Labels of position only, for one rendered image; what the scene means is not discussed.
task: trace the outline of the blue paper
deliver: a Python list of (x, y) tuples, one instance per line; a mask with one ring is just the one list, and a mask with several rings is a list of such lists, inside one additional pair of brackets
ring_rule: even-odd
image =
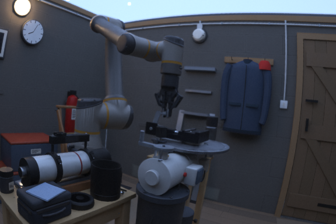
[(65, 189), (61, 189), (59, 187), (44, 182), (43, 184), (35, 186), (32, 189), (27, 190), (26, 192), (32, 196), (35, 196), (36, 198), (48, 202), (53, 198), (59, 196), (61, 193), (64, 193)]

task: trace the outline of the wooden coat rack board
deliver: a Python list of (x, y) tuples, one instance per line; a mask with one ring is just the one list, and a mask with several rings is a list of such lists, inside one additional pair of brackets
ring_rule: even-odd
[(269, 63), (271, 64), (271, 66), (274, 65), (274, 59), (250, 58), (250, 57), (231, 57), (231, 56), (225, 56), (224, 57), (224, 62), (225, 63), (237, 63), (237, 62), (245, 60), (245, 59), (253, 60), (255, 63), (258, 63), (258, 64), (262, 60), (267, 60), (267, 61), (269, 61)]

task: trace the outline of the black case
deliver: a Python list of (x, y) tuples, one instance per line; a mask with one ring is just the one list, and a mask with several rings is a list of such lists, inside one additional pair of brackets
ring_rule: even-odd
[[(48, 184), (61, 188), (61, 186), (55, 182), (48, 182)], [(36, 185), (31, 185), (17, 189), (16, 191), (19, 213), (29, 223), (46, 224), (71, 214), (71, 192), (65, 191), (46, 202), (26, 193), (27, 190), (35, 186)]]

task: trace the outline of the small jar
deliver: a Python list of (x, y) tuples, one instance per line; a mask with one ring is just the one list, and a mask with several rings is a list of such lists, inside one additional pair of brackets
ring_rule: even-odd
[(13, 169), (11, 167), (0, 168), (0, 192), (4, 194), (14, 192)]

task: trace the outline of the gray wall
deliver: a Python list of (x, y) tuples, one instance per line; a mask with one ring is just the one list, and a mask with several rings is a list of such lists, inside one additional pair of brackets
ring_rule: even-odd
[[(191, 73), (183, 70), (179, 92), (184, 96), (170, 119), (161, 125), (174, 128), (178, 110), (214, 113), (219, 116), (219, 101), (224, 56), (273, 58), (272, 97), (268, 119), (262, 135), (251, 136), (226, 132), (220, 121), (217, 141), (230, 151), (215, 155), (209, 174), (206, 198), (242, 208), (273, 214), (284, 177), (292, 132), (296, 90), (296, 33), (336, 33), (331, 28), (288, 27), (288, 75), (286, 100), (288, 109), (279, 108), (284, 92), (285, 28), (284, 26), (204, 26), (208, 39), (196, 44), (191, 39), (194, 27), (167, 27), (133, 31), (147, 39), (160, 41), (166, 35), (184, 39), (184, 66), (215, 67), (216, 73)], [(108, 149), (122, 164), (124, 173), (137, 176), (137, 167), (152, 151), (138, 146), (139, 131), (152, 121), (156, 110), (154, 93), (160, 89), (160, 63), (124, 56), (124, 93), (135, 111), (128, 130), (110, 131)], [(212, 95), (186, 93), (185, 89), (211, 90)], [(204, 129), (205, 121), (186, 117), (184, 129)]]
[[(52, 134), (58, 131), (55, 105), (65, 104), (67, 91), (104, 97), (104, 37), (90, 30), (88, 20), (36, 0), (19, 17), (14, 1), (0, 0), (0, 29), (9, 30), (0, 59), (0, 133)], [(44, 27), (43, 39), (33, 46), (20, 36), (30, 19)]]

